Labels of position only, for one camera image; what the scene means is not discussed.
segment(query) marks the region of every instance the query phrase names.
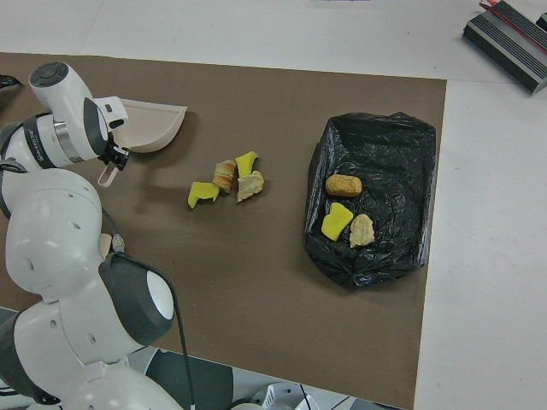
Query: food scrap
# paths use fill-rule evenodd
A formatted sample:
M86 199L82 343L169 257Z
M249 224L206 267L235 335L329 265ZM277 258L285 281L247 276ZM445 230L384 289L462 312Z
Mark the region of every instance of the food scrap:
M218 185L227 194L232 190L233 174L236 170L236 163L232 160L216 164L213 184Z
M238 185L238 202L242 202L262 190L264 178L258 171L253 171L242 178L238 178Z
M351 222L350 226L350 246L366 246L374 242L373 222L368 215L360 214Z
M344 205L334 202L331 212L323 219L321 232L332 241L337 241L340 233L353 220L353 213Z
M334 196L358 196L362 191L361 180L350 175L335 173L325 183L326 193Z
M247 154L241 155L236 158L240 178L243 178L252 172L253 163L255 162L256 158L258 158L258 154L255 151L248 152Z
M188 194L188 205L194 209L198 199L213 199L216 201L220 189L211 182L192 182L190 194Z

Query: brown table surface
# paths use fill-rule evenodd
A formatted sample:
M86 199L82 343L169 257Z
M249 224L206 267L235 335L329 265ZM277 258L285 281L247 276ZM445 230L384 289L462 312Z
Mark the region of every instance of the brown table surface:
M413 406L426 268L368 290L340 288L303 249L304 203L329 117L403 111L440 133L444 80L24 54L0 54L0 71L26 82L38 65L59 60L94 97L189 107L166 149L133 155L114 185L98 191L127 251L175 283L192 355ZM0 124L42 111L28 86L0 91ZM261 157L263 193L240 204L232 193L191 212L191 182L209 182L216 162L250 150ZM95 183L102 167L70 169ZM3 241L7 221L0 224ZM2 267L0 305L35 301ZM175 329L157 345L179 350Z

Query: cable connector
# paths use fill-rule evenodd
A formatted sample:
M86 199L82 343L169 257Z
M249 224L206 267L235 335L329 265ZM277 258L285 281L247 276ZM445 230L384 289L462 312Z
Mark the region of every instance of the cable connector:
M123 237L119 233L115 233L112 236L112 250L116 254L123 254L126 249L126 243L123 240Z

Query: yellow peel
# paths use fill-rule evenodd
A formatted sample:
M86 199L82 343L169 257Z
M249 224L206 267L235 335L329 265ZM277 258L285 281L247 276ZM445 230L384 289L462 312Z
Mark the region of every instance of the yellow peel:
M353 220L353 213L344 205L334 202L331 205L331 212L325 215L321 232L331 241L338 241L340 233Z
M255 151L248 152L236 158L236 164L238 164L239 177L242 178L249 175L253 170L253 162L258 158L258 154Z
M216 201L220 189L217 185L210 182L192 182L190 194L188 194L188 205L194 209L198 199L213 199Z

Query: beige food piece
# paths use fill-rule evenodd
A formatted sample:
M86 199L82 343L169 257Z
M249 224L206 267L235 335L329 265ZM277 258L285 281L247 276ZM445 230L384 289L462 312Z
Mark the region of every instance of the beige food piece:
M361 180L350 175L335 173L325 183L326 193L335 196L358 196L362 191Z
M236 163L232 160L226 160L220 164L216 164L213 184L229 194L230 190L232 190L233 173L235 170Z
M350 246L366 246L374 242L373 222L365 214L357 215L350 226Z
M262 190L264 187L264 178L258 171L253 171L242 178L238 178L238 185L238 202L242 202L244 199L257 194Z

